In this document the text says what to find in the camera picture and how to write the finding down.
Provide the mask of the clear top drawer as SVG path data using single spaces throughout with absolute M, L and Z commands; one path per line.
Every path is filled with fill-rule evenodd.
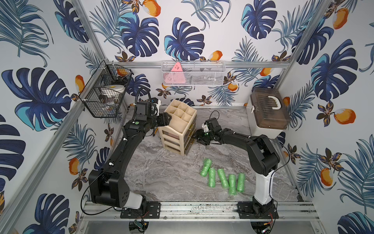
M 195 128 L 196 125 L 196 119 L 193 119 L 189 127 L 187 128 L 186 135 L 189 136 L 191 131 Z

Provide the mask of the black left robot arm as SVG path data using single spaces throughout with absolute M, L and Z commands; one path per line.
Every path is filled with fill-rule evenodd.
M 102 168 L 89 174 L 92 202 L 117 208 L 140 209 L 143 196 L 130 191 L 124 179 L 127 166 L 146 133 L 157 127 L 168 126 L 172 117 L 168 113 L 130 120 L 122 128 L 123 136 Z

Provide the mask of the beige drawer organizer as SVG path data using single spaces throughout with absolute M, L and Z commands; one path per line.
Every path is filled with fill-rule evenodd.
M 171 122 L 168 126 L 158 128 L 162 145 L 164 149 L 184 156 L 187 145 L 184 143 L 184 137 L 187 128 L 197 117 L 197 110 L 184 102 L 173 100 L 165 112 L 171 115 Z

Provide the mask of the clear bottom drawer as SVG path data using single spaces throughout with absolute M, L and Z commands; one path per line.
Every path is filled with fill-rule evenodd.
M 191 137 L 189 142 L 187 143 L 186 147 L 185 147 L 185 150 L 184 150 L 184 153 L 185 155 L 187 155 L 192 147 L 192 145 L 194 144 L 195 142 L 195 138 Z

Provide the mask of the clear drawer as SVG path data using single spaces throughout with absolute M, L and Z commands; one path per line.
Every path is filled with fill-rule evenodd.
M 196 125 L 196 119 L 193 119 L 189 127 L 187 128 L 186 135 L 189 136 L 191 131 L 195 128 Z
M 184 137 L 184 143 L 187 144 L 194 134 L 195 129 L 189 129 Z
M 187 155 L 192 147 L 192 145 L 194 144 L 195 142 L 195 138 L 191 137 L 189 142 L 187 143 L 186 147 L 185 147 L 185 150 L 184 150 L 184 153 L 185 155 Z

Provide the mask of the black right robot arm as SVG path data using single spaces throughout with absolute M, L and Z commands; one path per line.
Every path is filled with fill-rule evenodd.
M 256 173 L 256 190 L 252 201 L 239 202 L 237 213 L 240 219 L 277 219 L 277 205 L 272 197 L 272 176 L 278 168 L 280 156 L 271 139 L 265 135 L 248 136 L 229 128 L 222 128 L 216 118 L 202 124 L 192 136 L 199 144 L 233 145 L 247 151 L 250 166 Z

